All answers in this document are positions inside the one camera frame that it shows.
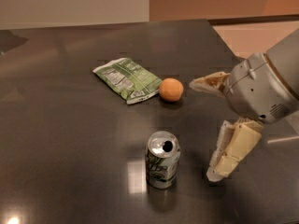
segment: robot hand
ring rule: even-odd
[[[266,53],[253,53],[230,74],[218,72],[193,80],[196,91],[224,97],[238,114],[223,122],[207,177],[227,177],[261,139],[262,123],[271,124],[299,109],[299,29]]]

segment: dark table surface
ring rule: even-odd
[[[291,223],[299,220],[299,146],[284,119],[220,183],[206,180],[225,100],[195,77],[238,59],[207,21],[0,31],[0,223]],[[182,99],[127,105],[92,70],[130,57],[179,79]],[[145,145],[165,130],[181,146],[170,189],[146,184]]]

